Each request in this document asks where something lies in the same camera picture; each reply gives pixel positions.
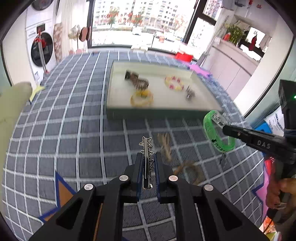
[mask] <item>red container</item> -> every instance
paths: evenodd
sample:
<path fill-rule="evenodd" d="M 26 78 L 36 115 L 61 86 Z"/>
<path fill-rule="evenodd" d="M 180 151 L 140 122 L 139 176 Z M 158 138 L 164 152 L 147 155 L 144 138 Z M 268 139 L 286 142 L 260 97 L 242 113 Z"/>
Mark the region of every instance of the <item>red container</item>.
<path fill-rule="evenodd" d="M 193 59 L 193 55 L 177 52 L 175 59 L 186 61 L 186 62 L 191 62 L 191 60 Z"/>

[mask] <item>light green object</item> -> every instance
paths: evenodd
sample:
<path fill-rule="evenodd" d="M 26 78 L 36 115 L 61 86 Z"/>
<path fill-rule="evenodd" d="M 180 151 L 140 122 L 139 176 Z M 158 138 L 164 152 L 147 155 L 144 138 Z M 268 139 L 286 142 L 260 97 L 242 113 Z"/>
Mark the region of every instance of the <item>light green object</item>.
<path fill-rule="evenodd" d="M 22 82 L 7 88 L 0 96 L 0 180 L 2 181 L 6 152 L 21 111 L 32 94 L 30 83 Z"/>
<path fill-rule="evenodd" d="M 235 139 L 233 137 L 228 137 L 228 144 L 225 144 L 214 128 L 212 118 L 215 118 L 215 122 L 218 119 L 218 122 L 225 123 L 221 120 L 221 115 L 216 110 L 211 110 L 208 114 L 206 114 L 203 120 L 203 127 L 208 139 L 213 143 L 216 149 L 222 153 L 233 150 L 235 147 Z"/>

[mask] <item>curtain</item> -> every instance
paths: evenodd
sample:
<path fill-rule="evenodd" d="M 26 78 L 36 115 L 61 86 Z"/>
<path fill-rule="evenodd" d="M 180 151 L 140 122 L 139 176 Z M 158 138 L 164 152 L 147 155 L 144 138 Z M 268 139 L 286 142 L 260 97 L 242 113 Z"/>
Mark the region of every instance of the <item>curtain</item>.
<path fill-rule="evenodd" d="M 77 41 L 69 39 L 68 34 L 70 29 L 75 25 L 80 27 L 87 26 L 87 15 L 89 9 L 89 2 L 86 0 L 63 0 L 60 1 L 59 10 L 57 14 L 57 23 L 62 23 L 62 56 L 63 58 L 69 55 L 69 51 L 77 50 Z M 78 47 L 83 49 L 86 42 L 78 40 Z"/>

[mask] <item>green wristband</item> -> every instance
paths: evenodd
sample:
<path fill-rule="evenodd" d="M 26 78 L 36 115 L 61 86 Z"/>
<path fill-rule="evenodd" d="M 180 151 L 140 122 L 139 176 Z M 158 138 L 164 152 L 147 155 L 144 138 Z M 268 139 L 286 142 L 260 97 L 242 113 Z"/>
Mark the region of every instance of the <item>green wristband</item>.
<path fill-rule="evenodd" d="M 215 110 L 212 110 L 208 114 L 206 114 L 203 120 L 203 127 L 208 139 L 213 143 L 216 149 L 222 153 L 225 153 L 234 149 L 235 139 L 233 137 L 228 137 L 228 144 L 223 143 L 221 137 L 216 132 L 212 122 L 212 117 L 215 113 L 217 112 Z"/>

